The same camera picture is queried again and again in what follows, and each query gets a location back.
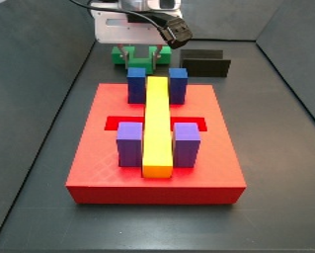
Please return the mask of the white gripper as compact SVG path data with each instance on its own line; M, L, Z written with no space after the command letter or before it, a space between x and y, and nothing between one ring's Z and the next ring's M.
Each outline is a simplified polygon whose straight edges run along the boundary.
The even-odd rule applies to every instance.
M92 2L91 6L128 10L141 14L167 13L171 16L182 16L179 2ZM154 69L157 69L165 41L155 26L147 20L131 17L124 13L91 11L91 15L95 21L95 38L102 43L118 45L126 69L128 68L130 54L124 44L157 44L157 49L153 53L153 64Z

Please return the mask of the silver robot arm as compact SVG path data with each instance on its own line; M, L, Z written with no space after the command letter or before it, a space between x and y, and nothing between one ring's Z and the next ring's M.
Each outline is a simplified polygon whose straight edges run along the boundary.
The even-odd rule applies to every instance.
M91 4L95 38L114 45L112 62L145 67L170 64L170 50L186 45L193 33L182 19L181 0L102 0Z

